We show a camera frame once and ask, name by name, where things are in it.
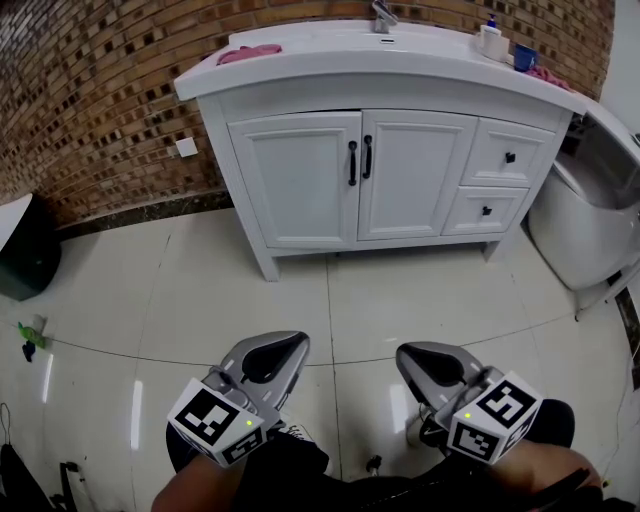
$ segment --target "blue cup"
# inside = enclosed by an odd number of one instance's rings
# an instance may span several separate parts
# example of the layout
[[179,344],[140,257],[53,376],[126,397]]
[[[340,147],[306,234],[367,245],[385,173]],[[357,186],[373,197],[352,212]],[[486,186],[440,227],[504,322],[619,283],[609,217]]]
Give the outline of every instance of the blue cup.
[[526,73],[533,69],[538,63],[538,52],[528,46],[516,44],[516,51],[513,55],[513,68],[521,73]]

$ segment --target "brick wall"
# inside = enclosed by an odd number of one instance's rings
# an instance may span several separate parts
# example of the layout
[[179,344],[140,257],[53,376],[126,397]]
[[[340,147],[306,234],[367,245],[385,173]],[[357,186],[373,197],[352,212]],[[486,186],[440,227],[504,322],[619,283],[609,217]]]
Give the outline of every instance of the brick wall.
[[[614,0],[393,0],[402,20],[504,34],[598,97]],[[194,101],[172,80],[228,34],[301,19],[371,18],[368,1],[0,0],[0,202],[35,191],[58,225],[223,189]],[[176,158],[175,140],[200,153]]]

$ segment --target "white tile floor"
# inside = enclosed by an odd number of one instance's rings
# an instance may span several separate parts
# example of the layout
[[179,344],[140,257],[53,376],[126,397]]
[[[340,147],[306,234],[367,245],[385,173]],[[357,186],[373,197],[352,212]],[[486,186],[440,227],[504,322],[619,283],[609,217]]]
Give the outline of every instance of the white tile floor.
[[[148,511],[172,476],[165,417],[186,382],[244,337],[300,329],[312,354],[286,408],[331,455],[336,477],[363,476],[376,453],[384,474],[415,475],[438,459],[406,446],[404,420],[417,404],[393,360],[399,344],[431,340],[467,345],[485,364],[568,401],[574,446],[608,468],[607,493],[640,499],[640,393],[627,378],[617,308],[601,304],[575,323],[575,296],[523,233],[493,265],[477,247],[453,247],[281,268],[279,283],[262,279],[235,212],[225,210],[69,240],[43,294],[0,299],[0,401],[43,488],[59,492],[57,464],[73,460],[97,510]],[[33,313],[48,317],[45,333],[57,341],[28,364],[15,325]],[[132,449],[135,381],[143,400]]]

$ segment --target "cabinet handle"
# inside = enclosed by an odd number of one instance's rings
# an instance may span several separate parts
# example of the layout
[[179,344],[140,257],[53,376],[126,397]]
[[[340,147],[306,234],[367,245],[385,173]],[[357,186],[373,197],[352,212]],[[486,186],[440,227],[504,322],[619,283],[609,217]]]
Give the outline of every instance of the cabinet handle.
[[349,185],[354,187],[356,181],[356,149],[358,149],[358,143],[355,140],[349,142],[349,151],[351,151],[351,172],[349,177]]
[[364,143],[367,145],[367,167],[362,175],[362,178],[365,180],[371,177],[371,142],[373,142],[373,137],[371,137],[371,135],[365,135]]

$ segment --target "drawer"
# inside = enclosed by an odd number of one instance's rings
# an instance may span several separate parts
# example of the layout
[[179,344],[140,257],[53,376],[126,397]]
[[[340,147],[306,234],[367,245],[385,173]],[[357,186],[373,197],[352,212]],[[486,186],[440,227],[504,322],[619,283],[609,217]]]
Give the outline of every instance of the drawer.
[[458,187],[442,234],[502,233],[528,192],[521,188]]
[[530,187],[554,136],[530,126],[481,119],[461,184]]

